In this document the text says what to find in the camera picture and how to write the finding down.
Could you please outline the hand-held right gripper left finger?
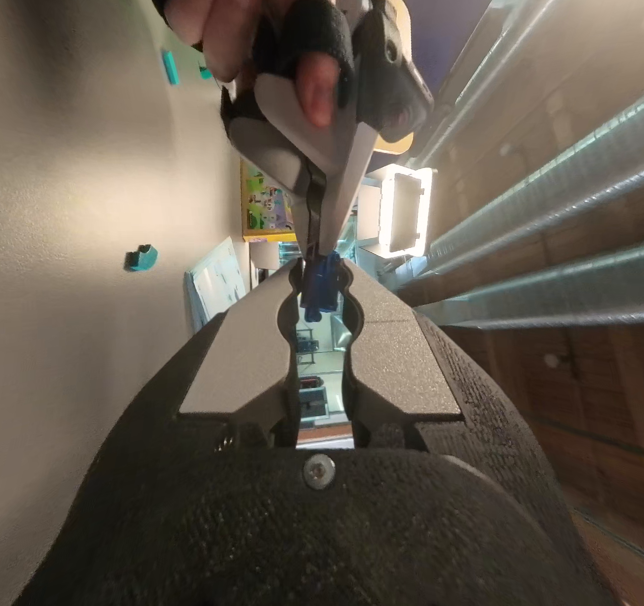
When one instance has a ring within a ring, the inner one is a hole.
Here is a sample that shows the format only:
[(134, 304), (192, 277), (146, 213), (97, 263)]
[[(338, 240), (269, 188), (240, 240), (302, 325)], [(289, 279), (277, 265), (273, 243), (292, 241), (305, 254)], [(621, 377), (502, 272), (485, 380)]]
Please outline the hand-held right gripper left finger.
[(181, 404), (182, 416), (256, 425), (275, 445), (296, 445), (302, 274), (301, 258), (291, 260), (226, 312)]

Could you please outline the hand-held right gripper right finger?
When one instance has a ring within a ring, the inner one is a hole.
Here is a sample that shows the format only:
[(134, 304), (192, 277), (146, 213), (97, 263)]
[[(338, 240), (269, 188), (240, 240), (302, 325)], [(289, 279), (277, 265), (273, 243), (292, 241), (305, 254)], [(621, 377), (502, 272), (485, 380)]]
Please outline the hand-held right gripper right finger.
[(464, 421), (449, 377), (412, 308), (357, 264), (341, 267), (342, 322), (350, 334), (342, 401), (356, 448), (385, 432), (424, 448), (417, 426)]

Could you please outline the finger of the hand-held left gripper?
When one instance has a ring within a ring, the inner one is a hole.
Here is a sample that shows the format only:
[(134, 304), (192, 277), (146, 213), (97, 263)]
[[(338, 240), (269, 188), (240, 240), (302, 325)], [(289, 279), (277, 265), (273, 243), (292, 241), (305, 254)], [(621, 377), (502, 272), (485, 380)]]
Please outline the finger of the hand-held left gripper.
[(305, 175), (310, 177), (301, 214), (304, 254), (311, 246), (323, 256), (335, 249), (378, 137), (378, 131), (358, 122), (352, 141), (343, 148), (348, 134), (341, 134), (339, 128), (307, 131), (301, 142), (301, 152), (307, 159)]

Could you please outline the blue purple lego assembly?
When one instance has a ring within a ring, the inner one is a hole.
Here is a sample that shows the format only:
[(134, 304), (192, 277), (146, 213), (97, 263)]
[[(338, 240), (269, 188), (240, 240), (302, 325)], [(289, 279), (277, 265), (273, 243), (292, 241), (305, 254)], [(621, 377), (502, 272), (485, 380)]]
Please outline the blue purple lego assembly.
[(300, 307), (307, 323), (322, 320), (323, 313), (334, 313), (339, 303), (341, 256), (334, 250), (323, 256), (312, 253), (304, 262)]

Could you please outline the yellow lego box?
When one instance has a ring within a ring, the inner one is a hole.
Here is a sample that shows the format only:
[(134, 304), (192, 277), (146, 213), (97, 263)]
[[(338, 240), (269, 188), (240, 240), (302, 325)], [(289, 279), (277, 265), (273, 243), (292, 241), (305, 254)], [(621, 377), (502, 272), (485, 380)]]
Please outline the yellow lego box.
[(246, 243), (296, 241), (290, 197), (244, 159), (240, 161), (240, 192)]

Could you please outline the teal curved lego piece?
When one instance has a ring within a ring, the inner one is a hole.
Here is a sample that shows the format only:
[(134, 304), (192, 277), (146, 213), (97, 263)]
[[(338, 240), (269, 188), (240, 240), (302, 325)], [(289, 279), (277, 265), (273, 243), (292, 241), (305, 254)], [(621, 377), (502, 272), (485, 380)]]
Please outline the teal curved lego piece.
[(149, 271), (155, 266), (158, 251), (151, 244), (139, 245), (134, 251), (128, 251), (124, 258), (124, 270), (127, 272)]

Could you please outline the person's left hand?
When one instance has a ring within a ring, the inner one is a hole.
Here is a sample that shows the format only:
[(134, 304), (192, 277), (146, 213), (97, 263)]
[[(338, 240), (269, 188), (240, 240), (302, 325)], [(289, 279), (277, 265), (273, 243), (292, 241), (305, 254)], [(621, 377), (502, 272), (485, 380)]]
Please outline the person's left hand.
[(201, 44), (205, 63), (218, 81), (252, 87), (251, 51), (258, 24), (267, 15), (281, 24), (296, 0), (168, 0), (169, 27), (189, 46)]

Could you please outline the white ceiling light panel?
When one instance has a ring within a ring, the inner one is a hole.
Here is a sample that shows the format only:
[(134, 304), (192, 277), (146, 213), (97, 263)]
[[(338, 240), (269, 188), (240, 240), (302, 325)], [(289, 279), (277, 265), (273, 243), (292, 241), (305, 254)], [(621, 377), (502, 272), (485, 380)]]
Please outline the white ceiling light panel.
[(434, 171), (390, 164), (373, 175), (381, 179), (378, 234), (381, 256), (423, 256), (427, 245)]

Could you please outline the light wooden panel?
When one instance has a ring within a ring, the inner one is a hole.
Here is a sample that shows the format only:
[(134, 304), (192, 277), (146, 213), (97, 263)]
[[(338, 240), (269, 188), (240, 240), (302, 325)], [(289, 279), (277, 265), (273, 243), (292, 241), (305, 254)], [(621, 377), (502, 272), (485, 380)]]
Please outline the light wooden panel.
[[(412, 56), (412, 22), (410, 12), (404, 0), (388, 0), (395, 10), (395, 23), (400, 33), (402, 42), (402, 53), (408, 62), (413, 60)], [(414, 134), (410, 133), (395, 143), (389, 143), (380, 135), (374, 146), (375, 152), (399, 156), (410, 149), (414, 140)]]

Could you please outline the open pale blue instruction booklet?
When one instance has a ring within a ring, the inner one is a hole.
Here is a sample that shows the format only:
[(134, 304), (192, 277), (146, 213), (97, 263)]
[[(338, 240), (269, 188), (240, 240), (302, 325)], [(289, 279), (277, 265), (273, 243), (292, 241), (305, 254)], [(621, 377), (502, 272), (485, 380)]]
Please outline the open pale blue instruction booklet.
[(186, 271), (184, 284), (194, 332), (243, 298), (246, 287), (232, 239), (227, 237)]

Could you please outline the silver ceiling duct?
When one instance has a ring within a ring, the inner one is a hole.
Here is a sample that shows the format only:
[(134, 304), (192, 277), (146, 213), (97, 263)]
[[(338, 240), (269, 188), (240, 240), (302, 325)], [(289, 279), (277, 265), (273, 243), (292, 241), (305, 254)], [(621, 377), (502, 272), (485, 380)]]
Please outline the silver ceiling duct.
[(643, 321), (643, 96), (388, 274), (438, 324)]

